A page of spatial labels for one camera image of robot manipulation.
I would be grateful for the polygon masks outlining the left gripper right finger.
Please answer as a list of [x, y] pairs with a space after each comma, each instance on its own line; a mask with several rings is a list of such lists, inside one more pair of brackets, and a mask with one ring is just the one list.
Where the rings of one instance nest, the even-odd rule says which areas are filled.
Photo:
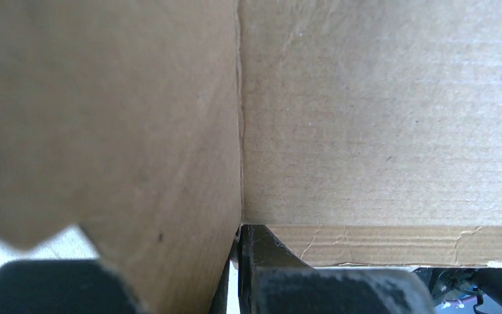
[[244, 224], [237, 242], [241, 313], [433, 313], [417, 275], [388, 268], [315, 269], [264, 225]]

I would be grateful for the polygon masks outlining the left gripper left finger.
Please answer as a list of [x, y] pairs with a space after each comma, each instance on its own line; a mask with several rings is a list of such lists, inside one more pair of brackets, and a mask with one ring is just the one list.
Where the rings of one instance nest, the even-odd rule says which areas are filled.
[[15, 260], [0, 267], [0, 313], [145, 313], [96, 259]]

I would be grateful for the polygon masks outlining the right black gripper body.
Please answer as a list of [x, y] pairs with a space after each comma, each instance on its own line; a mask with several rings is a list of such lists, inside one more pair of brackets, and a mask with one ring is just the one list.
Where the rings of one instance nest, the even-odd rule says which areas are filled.
[[416, 268], [436, 307], [466, 308], [484, 313], [490, 298], [502, 307], [502, 268]]

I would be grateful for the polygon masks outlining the brown cardboard box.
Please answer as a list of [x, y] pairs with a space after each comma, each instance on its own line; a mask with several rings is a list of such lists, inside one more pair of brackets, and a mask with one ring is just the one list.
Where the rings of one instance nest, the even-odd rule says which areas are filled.
[[0, 240], [202, 313], [244, 223], [502, 268], [502, 1], [0, 1]]

